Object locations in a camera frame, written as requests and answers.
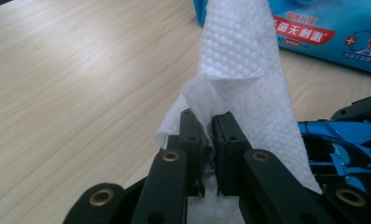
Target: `wet wipe package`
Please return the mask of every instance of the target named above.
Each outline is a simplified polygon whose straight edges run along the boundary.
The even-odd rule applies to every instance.
[[[371,72],[371,0],[268,0],[278,45]],[[207,0],[194,0],[203,25]]]

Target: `white cloth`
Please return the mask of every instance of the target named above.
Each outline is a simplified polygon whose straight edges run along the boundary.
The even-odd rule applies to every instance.
[[[164,147],[169,134],[178,134],[186,108],[205,131],[213,116],[231,111],[252,147],[273,152],[299,182],[321,192],[293,114],[267,1],[209,0],[203,35],[198,75],[183,86],[156,141]]]

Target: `screw hole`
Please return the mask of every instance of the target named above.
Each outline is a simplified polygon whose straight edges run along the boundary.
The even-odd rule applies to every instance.
[[[270,160],[270,157],[268,154],[262,151],[254,152],[252,153],[252,158],[254,158],[257,161],[268,161]]]
[[[102,206],[109,203],[114,196],[112,189],[100,189],[96,191],[89,199],[89,203],[93,206]]]
[[[149,224],[162,224],[164,223],[164,214],[162,212],[154,212],[148,216]]]
[[[344,203],[356,207],[363,207],[366,205],[365,198],[356,191],[350,189],[337,189],[335,194],[336,197]]]
[[[306,224],[319,223],[319,220],[313,214],[310,214],[308,212],[302,212],[301,214],[299,214],[299,219],[301,219],[301,221]]]
[[[166,152],[163,155],[163,160],[165,161],[176,161],[179,159],[179,154],[176,152]]]

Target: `table surface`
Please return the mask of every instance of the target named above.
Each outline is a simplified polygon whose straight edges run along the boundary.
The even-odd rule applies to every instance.
[[[0,223],[61,223],[93,185],[144,177],[201,34],[189,0],[0,6]],[[371,95],[370,74],[280,56],[298,120]]]

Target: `black plastic part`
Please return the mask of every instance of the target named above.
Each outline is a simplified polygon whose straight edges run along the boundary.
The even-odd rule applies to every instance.
[[[371,123],[371,96],[336,111],[331,119]]]
[[[260,220],[266,218],[268,223],[335,223],[273,153],[248,150],[244,158],[246,183],[240,201],[248,202],[252,193],[264,210],[264,216],[258,215]],[[247,209],[247,204],[253,202],[240,204],[245,221],[258,219]]]
[[[243,155],[252,147],[232,113],[215,116],[212,119],[212,125],[218,193],[238,196]]]
[[[199,121],[191,109],[182,111],[179,124],[178,148],[184,151],[188,157],[188,195],[205,196],[203,185],[203,164],[205,161],[204,147],[207,144],[205,135]],[[176,141],[175,137],[169,139],[167,148]]]
[[[245,184],[241,190],[238,206],[246,224],[266,224],[268,219],[263,208],[258,202],[258,199],[250,190],[250,187]]]
[[[179,136],[178,135],[168,135],[167,147],[166,148],[177,148],[179,149]]]
[[[115,184],[99,184],[86,190],[66,215],[64,224],[126,223],[125,192]]]
[[[371,197],[359,189],[330,185],[323,189],[322,199],[337,223],[371,223]]]
[[[187,156],[181,150],[156,155],[131,223],[186,223],[186,165]]]
[[[130,186],[128,189],[124,190],[126,194],[126,201],[125,205],[122,207],[121,220],[118,223],[127,224],[132,220],[133,213],[136,210],[136,205],[146,180],[147,178],[144,177],[134,185]]]

